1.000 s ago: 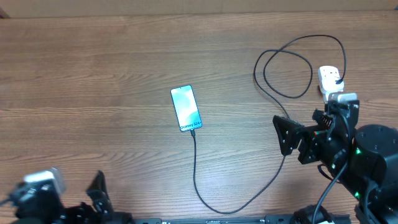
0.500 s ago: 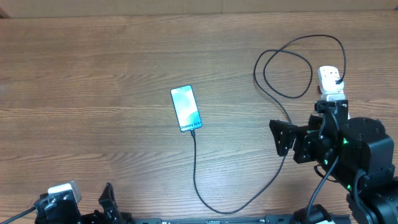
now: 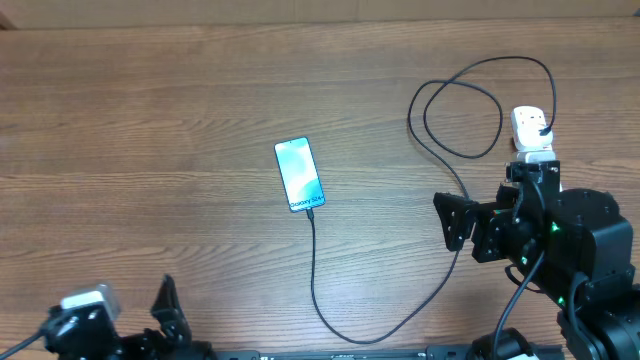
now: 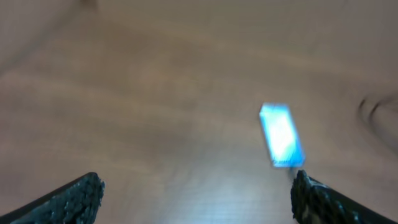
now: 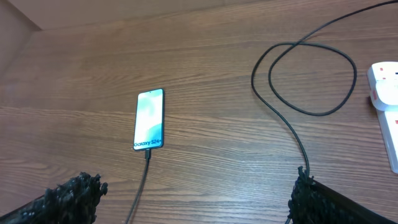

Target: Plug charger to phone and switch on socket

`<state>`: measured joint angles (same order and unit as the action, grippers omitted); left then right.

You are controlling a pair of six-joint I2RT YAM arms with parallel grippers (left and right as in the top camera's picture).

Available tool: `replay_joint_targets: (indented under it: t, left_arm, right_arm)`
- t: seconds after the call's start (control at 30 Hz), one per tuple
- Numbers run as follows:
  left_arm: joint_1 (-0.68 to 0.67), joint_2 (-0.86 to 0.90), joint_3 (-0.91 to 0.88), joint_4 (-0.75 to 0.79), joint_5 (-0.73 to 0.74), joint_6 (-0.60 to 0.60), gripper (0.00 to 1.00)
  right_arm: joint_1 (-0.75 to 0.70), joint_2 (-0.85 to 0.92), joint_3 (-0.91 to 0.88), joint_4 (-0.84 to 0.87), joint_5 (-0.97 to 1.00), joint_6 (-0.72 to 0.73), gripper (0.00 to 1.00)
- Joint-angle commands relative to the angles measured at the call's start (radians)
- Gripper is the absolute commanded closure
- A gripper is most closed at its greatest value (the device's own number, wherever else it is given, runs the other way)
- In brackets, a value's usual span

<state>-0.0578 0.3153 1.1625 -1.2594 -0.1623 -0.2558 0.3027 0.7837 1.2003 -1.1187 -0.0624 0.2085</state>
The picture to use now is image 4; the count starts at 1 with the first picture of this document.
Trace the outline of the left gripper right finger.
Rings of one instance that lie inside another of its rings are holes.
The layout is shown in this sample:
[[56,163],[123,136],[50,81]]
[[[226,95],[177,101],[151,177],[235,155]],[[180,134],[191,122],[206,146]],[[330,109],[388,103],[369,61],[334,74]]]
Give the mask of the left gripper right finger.
[[397,224],[298,170],[290,190],[293,219],[299,224]]

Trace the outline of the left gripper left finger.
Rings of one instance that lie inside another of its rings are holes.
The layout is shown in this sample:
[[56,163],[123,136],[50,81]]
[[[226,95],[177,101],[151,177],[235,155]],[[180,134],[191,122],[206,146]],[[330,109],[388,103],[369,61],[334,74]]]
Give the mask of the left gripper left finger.
[[1,223],[93,224],[105,182],[89,172],[52,192],[1,216]]

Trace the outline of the Samsung Galaxy smartphone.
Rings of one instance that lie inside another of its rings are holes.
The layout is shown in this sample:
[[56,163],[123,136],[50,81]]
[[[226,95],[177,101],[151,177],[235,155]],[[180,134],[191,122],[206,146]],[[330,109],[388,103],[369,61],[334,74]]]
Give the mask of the Samsung Galaxy smartphone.
[[305,153],[290,108],[286,104],[264,103],[259,119],[274,167],[302,167]]

